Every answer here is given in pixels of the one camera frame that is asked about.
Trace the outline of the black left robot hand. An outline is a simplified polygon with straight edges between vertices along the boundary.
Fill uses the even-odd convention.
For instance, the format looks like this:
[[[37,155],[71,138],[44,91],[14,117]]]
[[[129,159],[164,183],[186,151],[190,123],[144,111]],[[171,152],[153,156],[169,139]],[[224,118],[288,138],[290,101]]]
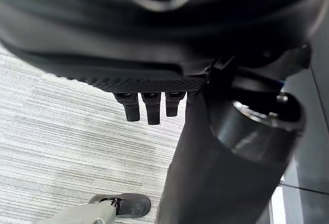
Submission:
[[[302,136],[284,92],[307,69],[328,0],[1,0],[1,43],[45,72],[111,92],[128,121],[185,124],[157,223],[256,223]]]

